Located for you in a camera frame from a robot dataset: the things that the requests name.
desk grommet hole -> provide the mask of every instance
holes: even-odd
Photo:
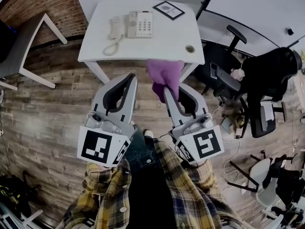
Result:
[[[185,50],[189,53],[195,52],[195,48],[192,45],[186,45]]]

yellow plaid shirt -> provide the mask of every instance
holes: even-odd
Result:
[[[177,228],[219,229],[223,221],[233,223],[231,228],[243,228],[221,194],[209,160],[198,168],[183,168],[165,142],[155,141],[154,145],[172,195]],[[67,210],[61,227],[72,229],[90,217],[96,218],[97,229],[126,228],[131,182],[130,167],[124,157],[111,169],[89,163],[83,182],[85,190]]]

white chair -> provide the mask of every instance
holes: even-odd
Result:
[[[277,197],[275,192],[277,178],[272,178],[266,189],[263,189],[262,187],[262,183],[267,177],[270,164],[271,160],[269,158],[265,158],[252,166],[249,173],[249,176],[259,184],[258,191],[251,192],[251,196],[264,207],[273,205]],[[256,185],[251,180],[248,180],[248,187],[255,188]]]
[[[258,162],[253,165],[250,169],[250,173],[244,172],[235,163],[230,161],[230,164],[234,166],[239,172],[241,172],[246,178],[248,178],[247,186],[241,186],[238,184],[233,184],[228,182],[229,185],[245,189],[251,192],[251,196],[258,201],[262,206],[269,207],[275,202],[277,195],[275,192],[277,178],[272,178],[266,189],[263,189],[263,181],[267,177],[269,167],[271,164],[271,159],[264,158],[263,160],[250,155],[251,158],[257,160]]]

white shoe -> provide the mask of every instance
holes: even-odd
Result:
[[[147,136],[153,138],[153,132],[150,131],[150,130],[145,130],[144,131],[144,137],[147,137]]]

desk leg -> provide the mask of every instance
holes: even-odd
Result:
[[[54,25],[53,21],[49,18],[47,14],[43,16],[44,22],[49,26],[49,28],[54,32],[54,34],[61,40],[63,44],[67,44],[67,39],[63,36],[63,34],[59,31],[59,29]]]
[[[10,88],[12,90],[18,91],[18,87],[12,86],[12,85],[4,83],[4,82],[0,82],[0,86],[4,86],[4,87]]]
[[[49,82],[49,81],[41,78],[40,76],[38,76],[38,75],[36,75],[36,74],[34,74],[32,72],[29,72],[26,69],[20,68],[19,69],[19,73],[23,74],[24,76],[29,77],[30,79],[32,79],[32,80],[34,80],[36,82],[39,82],[39,83],[41,83],[41,84],[43,84],[45,86],[48,86],[50,88],[55,88],[55,84],[54,83]]]
[[[181,71],[180,82],[183,82],[198,65],[199,64],[197,63],[186,63],[185,67]]]
[[[84,62],[90,70],[104,83],[106,84],[109,81],[109,78],[105,74],[105,72],[100,68],[97,62],[91,61],[91,62]]]

